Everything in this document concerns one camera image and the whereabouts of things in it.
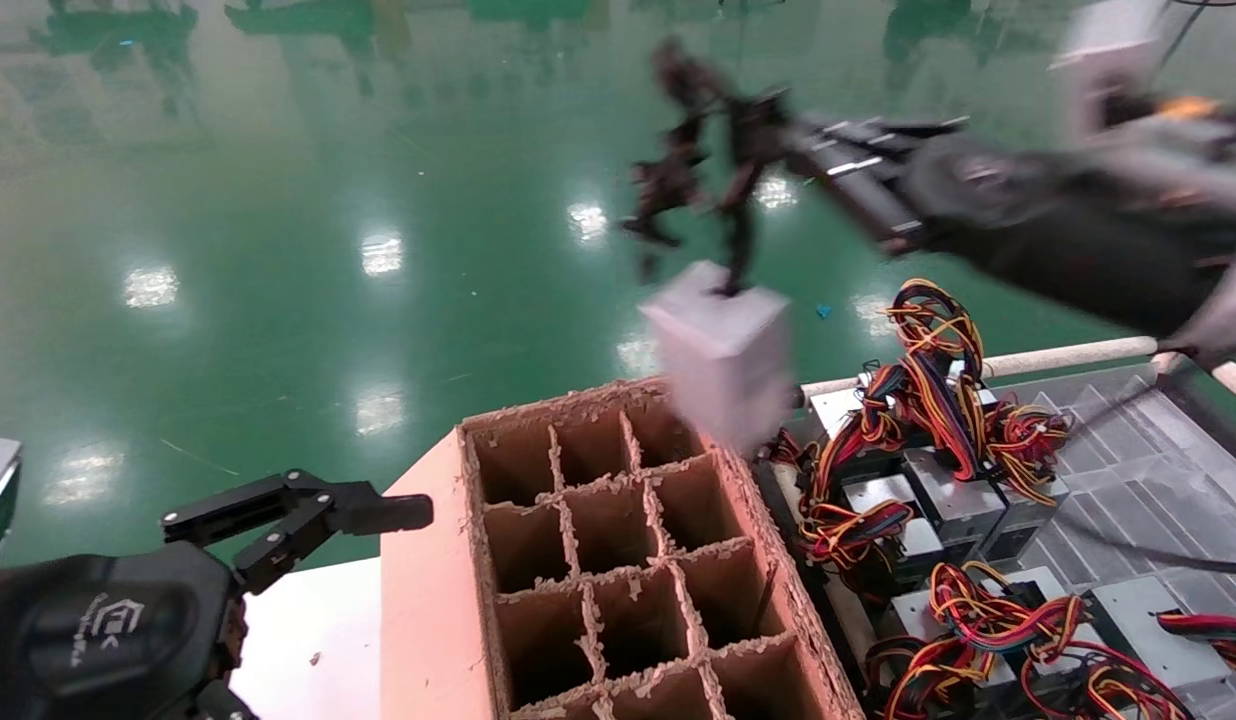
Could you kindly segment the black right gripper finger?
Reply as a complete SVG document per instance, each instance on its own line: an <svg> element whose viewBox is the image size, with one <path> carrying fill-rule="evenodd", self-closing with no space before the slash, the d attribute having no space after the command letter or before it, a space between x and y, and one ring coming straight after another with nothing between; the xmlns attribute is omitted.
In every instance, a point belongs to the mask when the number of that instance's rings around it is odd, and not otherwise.
<svg viewBox="0 0 1236 720"><path fill-rule="evenodd" d="M718 205L727 224L727 275L717 287L721 296L732 299L742 293L751 266L756 243L751 195L766 168L786 158L786 88L769 88L754 96L723 98L733 174Z"/></svg>
<svg viewBox="0 0 1236 720"><path fill-rule="evenodd" d="M705 203L696 168L706 159L702 132L723 91L714 69L691 56L679 38L659 42L651 67L656 86L679 110L679 122L662 133L662 156L632 165L637 206L622 227L649 247L679 249L681 242L665 232L658 219L665 211Z"/></svg>

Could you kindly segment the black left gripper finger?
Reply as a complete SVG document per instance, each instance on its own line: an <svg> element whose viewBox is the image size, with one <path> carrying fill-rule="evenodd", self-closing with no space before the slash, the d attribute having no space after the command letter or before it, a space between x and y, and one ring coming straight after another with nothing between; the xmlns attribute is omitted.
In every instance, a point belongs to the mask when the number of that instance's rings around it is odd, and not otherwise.
<svg viewBox="0 0 1236 720"><path fill-rule="evenodd" d="M329 538L421 530L434 520L430 496L381 496L368 482L331 483L307 471L278 474L188 503L161 521L164 542L206 548L262 530L231 571L240 592L260 594Z"/></svg>
<svg viewBox="0 0 1236 720"><path fill-rule="evenodd" d="M185 694L185 719L255 720L248 703L231 692L225 680L203 682Z"/></svg>

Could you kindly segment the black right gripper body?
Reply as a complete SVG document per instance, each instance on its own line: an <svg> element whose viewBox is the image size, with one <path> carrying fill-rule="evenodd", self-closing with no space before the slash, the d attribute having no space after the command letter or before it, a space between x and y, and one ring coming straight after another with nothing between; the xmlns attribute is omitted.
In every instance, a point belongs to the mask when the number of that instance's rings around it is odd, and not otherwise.
<svg viewBox="0 0 1236 720"><path fill-rule="evenodd" d="M944 123L800 117L787 167L889 258L929 252L1158 338L1206 304L1236 256L1236 210L1166 203L1072 152L1011 152Z"/></svg>

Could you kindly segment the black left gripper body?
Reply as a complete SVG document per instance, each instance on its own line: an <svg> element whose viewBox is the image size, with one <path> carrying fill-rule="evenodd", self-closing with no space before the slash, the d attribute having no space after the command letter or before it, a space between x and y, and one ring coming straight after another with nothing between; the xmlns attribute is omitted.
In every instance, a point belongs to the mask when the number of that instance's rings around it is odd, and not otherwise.
<svg viewBox="0 0 1236 720"><path fill-rule="evenodd" d="M193 543L0 571L0 719L185 719L246 634L234 573Z"/></svg>

